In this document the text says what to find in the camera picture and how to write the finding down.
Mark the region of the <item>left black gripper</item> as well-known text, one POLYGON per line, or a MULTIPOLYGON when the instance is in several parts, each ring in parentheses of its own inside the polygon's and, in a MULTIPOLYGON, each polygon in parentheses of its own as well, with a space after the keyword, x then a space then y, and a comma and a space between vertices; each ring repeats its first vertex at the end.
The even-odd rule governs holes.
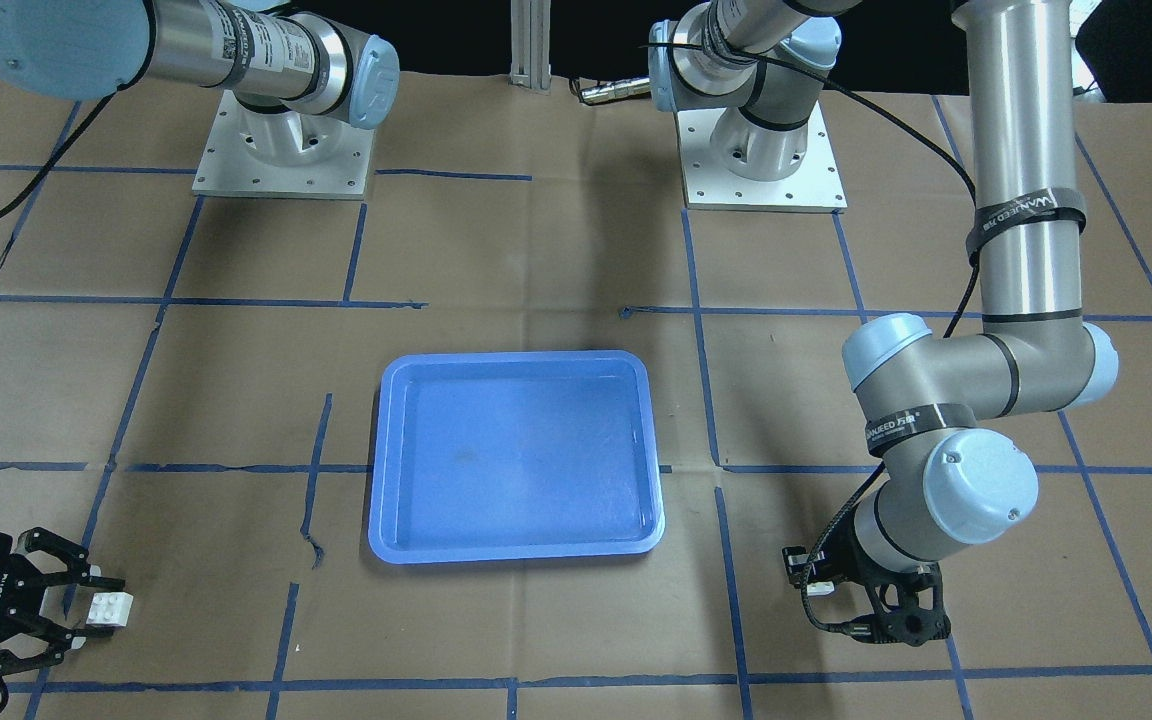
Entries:
POLYGON ((923 646, 952 637, 940 564, 892 571, 869 559, 854 539, 831 539, 813 559, 808 558, 808 551, 805 546, 787 546, 781 555, 788 582, 799 592, 806 620, 814 629, 864 644, 923 646), (846 623, 823 623, 812 609, 810 588, 824 583, 858 585, 870 611, 846 623))

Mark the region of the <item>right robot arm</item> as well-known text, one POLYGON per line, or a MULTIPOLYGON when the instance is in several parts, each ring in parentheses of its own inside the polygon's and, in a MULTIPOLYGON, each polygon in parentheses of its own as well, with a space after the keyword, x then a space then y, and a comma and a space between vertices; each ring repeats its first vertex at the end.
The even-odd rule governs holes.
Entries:
MULTIPOLYGON (((116 94, 160 79, 221 94, 197 165, 197 199, 364 200, 376 131, 396 103, 397 51, 296 1, 0 1, 0 81, 92 103, 0 220, 26 205, 116 94)), ((0 532, 0 685, 45 670, 124 617, 68 626, 52 591, 122 598, 88 544, 44 528, 0 532)))

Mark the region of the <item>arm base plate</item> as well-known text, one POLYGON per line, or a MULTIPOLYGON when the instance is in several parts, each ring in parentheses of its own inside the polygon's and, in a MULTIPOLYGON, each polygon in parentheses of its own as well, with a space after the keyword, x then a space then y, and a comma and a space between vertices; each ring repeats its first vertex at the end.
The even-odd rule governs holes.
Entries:
POLYGON ((221 94, 192 191, 220 199, 364 200, 376 132, 252 94, 221 94))
POLYGON ((849 209, 826 119, 772 131, 736 108, 675 114, 685 209, 827 214, 849 209))

